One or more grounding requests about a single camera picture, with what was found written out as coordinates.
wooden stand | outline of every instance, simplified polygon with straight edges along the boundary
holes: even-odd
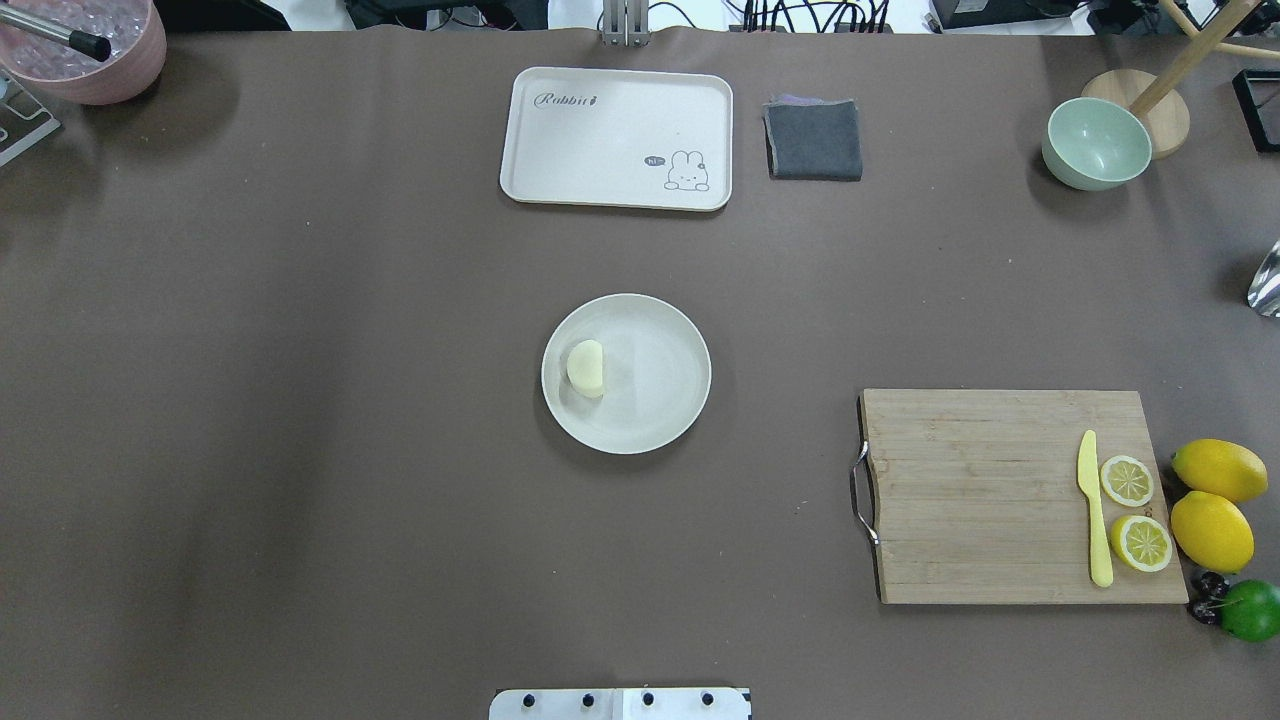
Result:
[[[1152,158],[1158,160],[1169,156],[1187,142],[1187,136],[1190,133],[1190,111],[1174,87],[1230,35],[1260,1],[1231,0],[1158,77],[1142,70],[1110,70],[1089,81],[1080,94],[1128,108],[1151,135]]]

white metal plate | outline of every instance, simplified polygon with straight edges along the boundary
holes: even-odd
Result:
[[[723,687],[503,691],[489,720],[750,720],[750,698]]]
[[[521,202],[716,210],[732,192],[733,91],[716,76],[529,68],[499,182]]]
[[[604,396],[573,389],[566,361],[584,340],[604,346]],[[707,404],[712,357],[698,327],[648,295],[607,295],[566,316],[543,352],[543,397],[552,416],[588,447],[648,452],[680,437]]]

grapes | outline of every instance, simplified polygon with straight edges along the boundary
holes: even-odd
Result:
[[[1206,570],[1192,580],[1192,587],[1203,597],[1222,600],[1231,589],[1231,582],[1212,570]]]
[[[1219,609],[1217,601],[1211,597],[1188,603],[1187,611],[1192,614],[1192,618],[1206,625],[1222,624],[1222,611]]]

lemon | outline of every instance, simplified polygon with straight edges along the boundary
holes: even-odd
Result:
[[[1174,559],[1169,530],[1146,515],[1125,515],[1111,525],[1111,550],[1124,564],[1143,573],[1157,573]]]
[[[1137,457],[1116,455],[1102,465],[1102,489],[1125,507],[1140,507],[1156,495],[1156,480]]]
[[[1174,471],[1192,489],[1231,502],[1253,500],[1267,489],[1267,466],[1247,447],[1225,439],[1196,439],[1174,454]]]
[[[1234,502],[1193,489],[1169,514],[1187,557],[1217,573],[1239,573],[1253,559],[1253,530]]]

yellow knife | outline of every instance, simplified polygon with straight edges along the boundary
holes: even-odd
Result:
[[[1075,484],[1089,498],[1089,578],[1100,588],[1111,587],[1111,550],[1107,547],[1107,529],[1102,519],[1101,479],[1098,478],[1098,436],[1084,430],[1080,455],[1075,462]]]

